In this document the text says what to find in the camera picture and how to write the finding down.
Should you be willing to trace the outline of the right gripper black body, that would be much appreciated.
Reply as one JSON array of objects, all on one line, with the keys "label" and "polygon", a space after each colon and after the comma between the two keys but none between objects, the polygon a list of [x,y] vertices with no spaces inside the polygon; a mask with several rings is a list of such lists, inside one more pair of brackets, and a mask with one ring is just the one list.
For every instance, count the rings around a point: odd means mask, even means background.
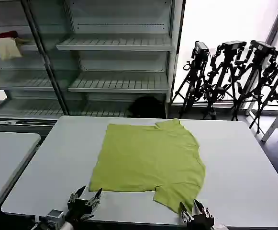
[{"label": "right gripper black body", "polygon": [[189,230],[213,230],[214,217],[211,215],[206,217],[204,215],[195,215],[190,218],[187,223]]}]

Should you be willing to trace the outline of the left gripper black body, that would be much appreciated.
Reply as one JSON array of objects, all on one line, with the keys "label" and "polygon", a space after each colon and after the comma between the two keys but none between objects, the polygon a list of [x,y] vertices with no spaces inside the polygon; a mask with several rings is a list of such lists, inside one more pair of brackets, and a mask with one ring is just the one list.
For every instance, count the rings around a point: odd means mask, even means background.
[{"label": "left gripper black body", "polygon": [[94,217],[93,211],[97,207],[86,205],[88,200],[76,199],[74,203],[67,204],[68,212],[66,214],[67,222],[81,222]]}]

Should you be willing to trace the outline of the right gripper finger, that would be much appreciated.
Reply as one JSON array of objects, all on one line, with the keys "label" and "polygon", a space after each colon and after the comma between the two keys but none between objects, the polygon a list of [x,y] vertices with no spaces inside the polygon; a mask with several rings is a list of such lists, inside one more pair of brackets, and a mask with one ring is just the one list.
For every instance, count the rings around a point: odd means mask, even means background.
[{"label": "right gripper finger", "polygon": [[205,207],[200,201],[194,200],[195,208],[201,213],[204,214],[206,217],[212,217],[207,207]]},{"label": "right gripper finger", "polygon": [[182,202],[179,203],[179,213],[181,221],[185,225],[188,225],[193,221],[192,215],[188,212],[187,208],[184,206]]}]

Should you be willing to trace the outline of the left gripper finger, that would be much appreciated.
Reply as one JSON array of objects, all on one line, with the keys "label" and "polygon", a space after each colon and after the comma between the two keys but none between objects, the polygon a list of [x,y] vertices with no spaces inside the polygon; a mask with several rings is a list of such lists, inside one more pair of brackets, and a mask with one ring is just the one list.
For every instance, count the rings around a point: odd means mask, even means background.
[{"label": "left gripper finger", "polygon": [[76,199],[80,198],[82,193],[84,192],[86,186],[79,188],[75,193],[72,193],[69,197],[68,204],[74,203]]},{"label": "left gripper finger", "polygon": [[90,207],[96,207],[99,203],[100,203],[100,197],[101,197],[101,193],[102,193],[102,188],[100,188],[96,194],[86,202],[86,205],[90,206]]}]

